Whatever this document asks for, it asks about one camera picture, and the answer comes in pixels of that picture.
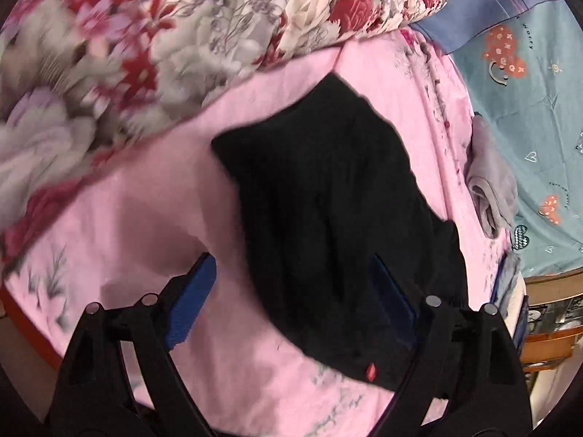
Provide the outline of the red floral rolled quilt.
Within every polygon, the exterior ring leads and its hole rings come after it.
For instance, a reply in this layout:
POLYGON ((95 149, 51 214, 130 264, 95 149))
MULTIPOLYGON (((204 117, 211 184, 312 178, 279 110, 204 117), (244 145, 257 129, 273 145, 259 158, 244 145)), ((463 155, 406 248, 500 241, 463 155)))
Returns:
POLYGON ((447 0, 17 0, 1 28, 1 263, 125 146, 281 61, 447 0))

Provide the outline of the teal heart-print sheet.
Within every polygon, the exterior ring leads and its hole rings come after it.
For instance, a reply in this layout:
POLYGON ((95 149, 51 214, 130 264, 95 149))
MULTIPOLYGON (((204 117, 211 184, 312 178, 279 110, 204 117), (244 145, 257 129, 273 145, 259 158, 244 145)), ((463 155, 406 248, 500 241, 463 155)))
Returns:
POLYGON ((562 0, 453 54, 518 187, 513 250, 527 276, 582 266, 582 29, 562 0))

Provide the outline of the grey-blue pants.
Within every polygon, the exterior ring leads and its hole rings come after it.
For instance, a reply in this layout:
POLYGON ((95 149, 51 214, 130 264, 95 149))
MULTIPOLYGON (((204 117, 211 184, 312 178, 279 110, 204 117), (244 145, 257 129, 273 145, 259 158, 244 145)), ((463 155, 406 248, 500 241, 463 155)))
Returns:
POLYGON ((521 272, 521 259, 513 251, 502 257, 494 287, 491 293, 491 302, 498 308, 503 319, 508 317, 508 308, 511 296, 521 272))

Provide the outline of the wooden display cabinet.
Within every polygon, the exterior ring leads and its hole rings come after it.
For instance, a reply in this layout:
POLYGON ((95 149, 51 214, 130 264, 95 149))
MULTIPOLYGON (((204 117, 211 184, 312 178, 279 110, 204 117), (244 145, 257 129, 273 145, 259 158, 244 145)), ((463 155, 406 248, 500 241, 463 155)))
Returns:
POLYGON ((529 313, 521 352, 526 374, 558 367, 582 337, 582 268, 526 279, 529 313))

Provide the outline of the pink floral bed sheet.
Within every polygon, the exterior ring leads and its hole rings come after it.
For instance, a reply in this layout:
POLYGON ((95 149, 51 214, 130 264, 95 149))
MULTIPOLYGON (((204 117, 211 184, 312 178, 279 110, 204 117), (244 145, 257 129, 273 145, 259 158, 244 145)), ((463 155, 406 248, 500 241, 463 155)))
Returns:
POLYGON ((427 202, 458 226, 470 306, 489 300, 507 243, 483 234, 463 178, 472 104, 454 60, 403 29, 258 73, 83 189, 6 283, 58 353, 87 304, 129 306, 207 252, 218 279, 172 357, 208 422, 243 436, 372 429, 391 392, 303 356, 266 318, 247 276, 235 186, 211 153, 219 132, 276 113, 330 71, 394 125, 427 202))

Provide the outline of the black pants with smiley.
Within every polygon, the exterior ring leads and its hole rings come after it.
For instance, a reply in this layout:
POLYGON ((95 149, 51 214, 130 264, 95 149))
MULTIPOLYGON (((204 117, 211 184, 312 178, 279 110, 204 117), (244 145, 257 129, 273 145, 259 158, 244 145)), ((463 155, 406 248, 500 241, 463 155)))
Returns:
POLYGON ((430 209, 393 127, 331 74, 211 148, 238 187, 249 276, 271 322, 306 356, 397 389, 419 301, 464 307, 468 293, 457 226, 430 209))

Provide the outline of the folded light grey pants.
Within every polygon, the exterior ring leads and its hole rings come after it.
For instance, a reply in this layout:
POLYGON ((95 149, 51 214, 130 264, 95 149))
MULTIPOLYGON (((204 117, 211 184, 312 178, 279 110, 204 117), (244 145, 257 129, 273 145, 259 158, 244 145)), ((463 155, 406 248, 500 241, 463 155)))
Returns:
POLYGON ((488 123, 478 113, 472 117, 465 184, 487 238, 496 239, 503 230, 512 227, 518 213, 516 178, 498 152, 488 123))

